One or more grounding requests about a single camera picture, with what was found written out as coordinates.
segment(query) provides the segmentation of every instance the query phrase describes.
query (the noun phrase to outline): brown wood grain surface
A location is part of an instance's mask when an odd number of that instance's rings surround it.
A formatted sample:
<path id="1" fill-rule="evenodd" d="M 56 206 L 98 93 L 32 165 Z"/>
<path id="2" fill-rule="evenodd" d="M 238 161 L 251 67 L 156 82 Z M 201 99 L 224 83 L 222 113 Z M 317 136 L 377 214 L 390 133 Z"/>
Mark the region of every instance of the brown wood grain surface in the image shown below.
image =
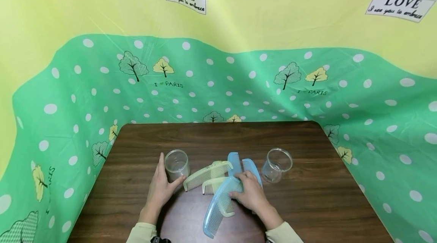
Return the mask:
<path id="1" fill-rule="evenodd" d="M 182 149 L 192 173 L 226 160 L 231 151 L 261 170 L 267 152 L 290 152 L 293 168 L 276 184 L 263 181 L 268 200 L 305 243 L 392 242 L 319 125 L 312 122 L 126 125 L 118 134 L 69 243 L 123 243 L 146 202 L 160 152 Z M 178 192 L 163 209 L 161 237 L 173 243 L 264 243 L 256 215 L 235 203 L 216 237 L 202 232 L 212 196 Z"/>

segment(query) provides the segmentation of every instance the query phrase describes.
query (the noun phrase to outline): white polka dot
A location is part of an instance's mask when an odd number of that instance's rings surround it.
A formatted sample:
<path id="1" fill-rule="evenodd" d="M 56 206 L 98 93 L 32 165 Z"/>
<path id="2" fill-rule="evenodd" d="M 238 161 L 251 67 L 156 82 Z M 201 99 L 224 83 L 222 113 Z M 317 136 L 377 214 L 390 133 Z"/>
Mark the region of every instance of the white polka dot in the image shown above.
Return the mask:
<path id="1" fill-rule="evenodd" d="M 134 46 L 135 46 L 136 48 L 142 49 L 143 46 L 144 46 L 144 44 L 143 44 L 143 42 L 141 42 L 141 41 L 139 41 L 139 40 L 135 40 L 135 41 L 134 41 Z"/>
<path id="2" fill-rule="evenodd" d="M 0 215 L 6 212 L 11 206 L 12 198 L 8 194 L 4 194 L 0 197 Z"/>
<path id="3" fill-rule="evenodd" d="M 345 88 L 347 86 L 347 82 L 345 80 L 341 80 L 340 82 L 338 82 L 338 84 L 340 85 L 340 87 Z"/>
<path id="4" fill-rule="evenodd" d="M 371 144 L 371 143 L 366 143 L 366 145 L 367 145 L 367 148 L 368 149 L 370 149 L 370 150 L 375 150 L 375 147 L 373 146 L 373 144 Z"/>
<path id="5" fill-rule="evenodd" d="M 401 160 L 402 163 L 404 163 L 406 165 L 411 164 L 411 159 L 407 155 L 400 155 L 399 159 Z"/>
<path id="6" fill-rule="evenodd" d="M 399 81 L 399 84 L 403 87 L 412 87 L 416 84 L 416 82 L 411 78 L 404 78 Z"/>
<path id="7" fill-rule="evenodd" d="M 74 72 L 77 74 L 80 74 L 82 72 L 82 68 L 80 67 L 80 65 L 74 66 Z"/>
<path id="8" fill-rule="evenodd" d="M 429 235 L 427 232 L 420 230 L 419 235 L 423 240 L 425 240 L 426 243 L 434 243 L 434 239 L 432 239 L 431 235 Z"/>
<path id="9" fill-rule="evenodd" d="M 44 112 L 47 114 L 54 114 L 58 110 L 55 104 L 48 104 L 44 107 Z"/>
<path id="10" fill-rule="evenodd" d="M 73 194 L 74 194 L 74 189 L 73 189 L 73 188 L 68 188 L 68 189 L 64 192 L 64 197 L 65 197 L 65 198 L 70 198 Z"/>
<path id="11" fill-rule="evenodd" d="M 75 165 L 77 162 L 77 156 L 73 156 L 68 160 L 69 165 Z"/>
<path id="12" fill-rule="evenodd" d="M 422 194 L 420 194 L 418 191 L 416 190 L 412 190 L 410 191 L 410 197 L 412 200 L 414 200 L 415 202 L 421 202 L 422 201 Z"/>
<path id="13" fill-rule="evenodd" d="M 434 133 L 427 133 L 425 135 L 426 142 L 429 142 L 431 144 L 437 144 L 437 134 Z"/>
<path id="14" fill-rule="evenodd" d="M 376 172 L 376 177 L 379 180 L 384 180 L 385 179 L 385 175 L 381 171 L 377 171 Z"/>
<path id="15" fill-rule="evenodd" d="M 307 52 L 307 53 L 305 53 L 305 55 L 303 56 L 303 58 L 305 58 L 305 59 L 310 59 L 311 56 L 313 56 L 313 53 L 311 53 L 311 52 Z"/>
<path id="16" fill-rule="evenodd" d="M 259 59 L 264 62 L 267 59 L 267 54 L 263 53 L 259 56 Z"/>
<path id="17" fill-rule="evenodd" d="M 357 63 L 363 61 L 363 59 L 364 59 L 364 56 L 361 53 L 356 54 L 353 58 L 354 62 L 357 62 Z"/>
<path id="18" fill-rule="evenodd" d="M 185 41 L 184 43 L 182 43 L 182 48 L 183 48 L 184 50 L 189 50 L 190 47 L 191 47 L 191 45 L 190 45 L 187 41 Z"/>
<path id="19" fill-rule="evenodd" d="M 47 140 L 42 140 L 42 141 L 39 143 L 38 147 L 39 147 L 39 150 L 41 150 L 41 151 L 46 151 L 47 148 L 49 147 L 49 142 L 48 142 Z"/>
<path id="20" fill-rule="evenodd" d="M 71 228 L 71 221 L 67 221 L 62 225 L 62 232 L 67 232 Z"/>
<path id="21" fill-rule="evenodd" d="M 49 220 L 49 229 L 51 229 L 55 225 L 55 216 L 52 215 L 52 217 Z"/>
<path id="22" fill-rule="evenodd" d="M 91 48 L 92 46 L 94 46 L 94 43 L 91 41 L 91 39 L 84 39 L 83 40 L 83 45 L 87 48 Z"/>
<path id="23" fill-rule="evenodd" d="M 57 68 L 52 68 L 52 76 L 56 79 L 59 78 L 59 70 Z"/>
<path id="24" fill-rule="evenodd" d="M 387 213 L 391 214 L 391 207 L 390 207 L 390 205 L 388 205 L 387 203 L 384 203 L 382 206 L 383 206 L 384 210 Z"/>

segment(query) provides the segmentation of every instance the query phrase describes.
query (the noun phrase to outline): plastic cup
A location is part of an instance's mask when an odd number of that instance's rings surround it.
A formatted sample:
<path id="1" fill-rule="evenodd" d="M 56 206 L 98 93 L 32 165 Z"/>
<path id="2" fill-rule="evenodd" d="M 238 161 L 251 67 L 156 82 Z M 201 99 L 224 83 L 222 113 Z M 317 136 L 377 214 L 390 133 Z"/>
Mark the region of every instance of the plastic cup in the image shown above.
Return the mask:
<path id="1" fill-rule="evenodd" d="M 261 174 L 267 182 L 278 183 L 292 166 L 293 158 L 290 153 L 282 148 L 273 148 L 267 153 Z"/>
<path id="2" fill-rule="evenodd" d="M 189 157 L 180 149 L 172 150 L 165 156 L 164 166 L 170 182 L 175 181 L 180 176 L 188 177 L 190 175 Z"/>

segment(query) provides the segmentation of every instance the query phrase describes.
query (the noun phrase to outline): sleeve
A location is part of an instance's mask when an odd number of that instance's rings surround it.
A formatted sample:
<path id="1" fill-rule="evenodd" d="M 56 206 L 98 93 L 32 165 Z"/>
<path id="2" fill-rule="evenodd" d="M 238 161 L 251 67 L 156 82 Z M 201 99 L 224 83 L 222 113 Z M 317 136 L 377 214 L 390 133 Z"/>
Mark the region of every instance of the sleeve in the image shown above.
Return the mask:
<path id="1" fill-rule="evenodd" d="M 156 226 L 140 222 L 132 228 L 126 243 L 149 243 L 154 236 L 156 236 Z"/>
<path id="2" fill-rule="evenodd" d="M 282 223 L 278 228 L 267 231 L 266 235 L 272 243 L 303 243 L 299 235 L 287 222 Z"/>

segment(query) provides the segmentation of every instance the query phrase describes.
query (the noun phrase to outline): pale yellow comb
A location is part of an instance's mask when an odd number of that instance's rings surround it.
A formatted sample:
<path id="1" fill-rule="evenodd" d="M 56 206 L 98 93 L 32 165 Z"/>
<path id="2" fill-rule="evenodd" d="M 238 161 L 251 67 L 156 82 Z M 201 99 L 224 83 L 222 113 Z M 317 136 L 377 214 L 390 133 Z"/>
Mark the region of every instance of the pale yellow comb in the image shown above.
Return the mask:
<path id="1" fill-rule="evenodd" d="M 187 177 L 184 181 L 185 191 L 190 191 L 210 179 L 224 177 L 228 168 L 232 168 L 232 164 L 228 161 L 215 161 L 212 165 L 200 169 L 194 174 Z"/>

